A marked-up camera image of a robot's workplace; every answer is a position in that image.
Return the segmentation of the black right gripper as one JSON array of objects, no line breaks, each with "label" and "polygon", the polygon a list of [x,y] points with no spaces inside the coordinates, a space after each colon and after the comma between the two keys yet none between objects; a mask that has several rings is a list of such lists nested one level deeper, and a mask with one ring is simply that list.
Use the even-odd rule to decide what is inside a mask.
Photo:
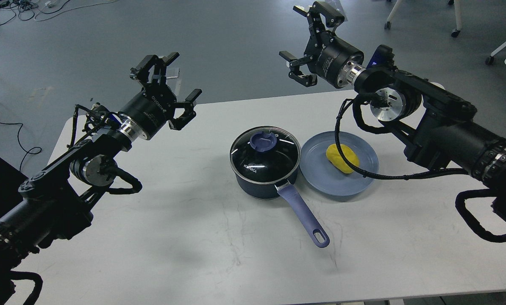
[{"label": "black right gripper", "polygon": [[[361,50],[336,36],[336,29],[346,21],[346,16],[323,1],[315,1],[307,8],[295,5],[292,9],[307,19],[310,37],[302,58],[296,58],[288,51],[279,52],[289,64],[289,78],[304,87],[311,87],[317,85],[318,76],[336,89],[345,87],[348,62],[362,64],[364,60]],[[305,64],[313,75],[301,72],[301,66]]]}]

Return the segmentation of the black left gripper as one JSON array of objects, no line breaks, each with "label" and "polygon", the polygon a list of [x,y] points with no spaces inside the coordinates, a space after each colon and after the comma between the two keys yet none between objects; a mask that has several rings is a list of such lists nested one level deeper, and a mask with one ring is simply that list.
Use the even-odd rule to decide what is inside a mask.
[{"label": "black left gripper", "polygon": [[[170,129],[182,130],[196,117],[194,108],[202,89],[194,89],[183,102],[177,102],[176,95],[166,84],[167,67],[179,56],[178,52],[167,56],[147,55],[130,69],[130,78],[142,86],[119,111],[122,119],[119,132],[130,141],[152,139],[167,121]],[[176,109],[183,109],[183,113],[174,118]]]}]

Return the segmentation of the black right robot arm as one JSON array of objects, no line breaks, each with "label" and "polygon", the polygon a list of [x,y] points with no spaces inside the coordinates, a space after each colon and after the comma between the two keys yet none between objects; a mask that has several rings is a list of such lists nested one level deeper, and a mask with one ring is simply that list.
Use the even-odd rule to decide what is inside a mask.
[{"label": "black right robot arm", "polygon": [[336,117],[334,139],[351,107],[356,125],[368,133],[391,133],[405,144],[408,161],[427,169],[412,175],[381,175],[351,164],[337,146],[337,156],[355,172],[377,180],[419,180],[469,175],[485,189],[459,193],[455,208],[480,238],[506,243],[506,139],[474,123],[470,102],[398,68],[392,48],[381,44],[367,65],[361,50],[336,36],[346,17],[327,2],[293,10],[309,23],[309,41],[301,58],[287,51],[289,77],[305,87],[323,78],[340,89],[351,85],[356,97],[345,99]]}]

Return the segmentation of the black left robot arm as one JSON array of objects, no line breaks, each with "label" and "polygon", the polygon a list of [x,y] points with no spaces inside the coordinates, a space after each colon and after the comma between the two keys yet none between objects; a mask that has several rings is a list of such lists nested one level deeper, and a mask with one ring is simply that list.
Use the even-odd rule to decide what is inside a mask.
[{"label": "black left robot arm", "polygon": [[26,305],[38,300],[42,278],[18,272],[23,259],[88,228],[103,195],[141,191],[141,182],[117,165],[117,154],[131,150],[136,139],[152,139],[165,124],[181,130],[195,118],[201,89],[178,102],[167,85],[167,67],[178,57],[178,52],[147,55],[131,68],[131,79],[142,89],[118,112],[98,103],[84,108],[85,135],[80,139],[75,133],[82,106],[76,105],[67,151],[36,175],[27,178],[0,158],[0,305],[14,294],[16,280],[34,282]]}]

